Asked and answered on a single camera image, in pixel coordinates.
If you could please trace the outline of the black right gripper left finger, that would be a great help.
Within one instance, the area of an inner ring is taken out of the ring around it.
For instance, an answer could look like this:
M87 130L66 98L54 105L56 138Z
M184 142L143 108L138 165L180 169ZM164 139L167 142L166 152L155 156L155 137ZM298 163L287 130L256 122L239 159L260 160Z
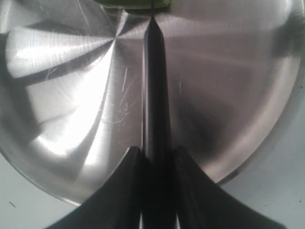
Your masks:
M137 229L141 214L140 148L131 146L108 180L51 229Z

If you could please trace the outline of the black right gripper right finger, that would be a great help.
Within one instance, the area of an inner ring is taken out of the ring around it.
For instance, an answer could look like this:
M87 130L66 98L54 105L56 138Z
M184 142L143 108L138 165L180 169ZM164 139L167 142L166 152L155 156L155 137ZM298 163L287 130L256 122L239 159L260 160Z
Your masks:
M182 229L283 229L214 183L184 147L173 152L176 209Z

